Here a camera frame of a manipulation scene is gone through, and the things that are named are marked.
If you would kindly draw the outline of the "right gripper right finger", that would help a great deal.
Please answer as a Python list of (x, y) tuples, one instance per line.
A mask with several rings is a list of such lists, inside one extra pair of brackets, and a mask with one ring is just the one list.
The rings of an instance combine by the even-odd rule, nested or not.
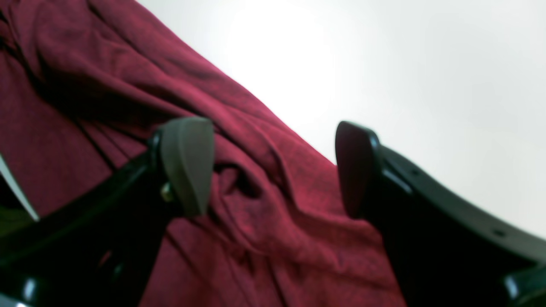
[(341, 121), (345, 210), (380, 232), (409, 307), (543, 307), (545, 240), (470, 204), (373, 130)]

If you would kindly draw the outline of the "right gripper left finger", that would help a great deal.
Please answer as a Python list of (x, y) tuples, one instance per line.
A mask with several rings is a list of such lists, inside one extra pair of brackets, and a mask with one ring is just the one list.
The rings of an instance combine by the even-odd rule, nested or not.
[(40, 218), (1, 177), (3, 307), (136, 307), (171, 220), (206, 214), (213, 123), (162, 125), (148, 149)]

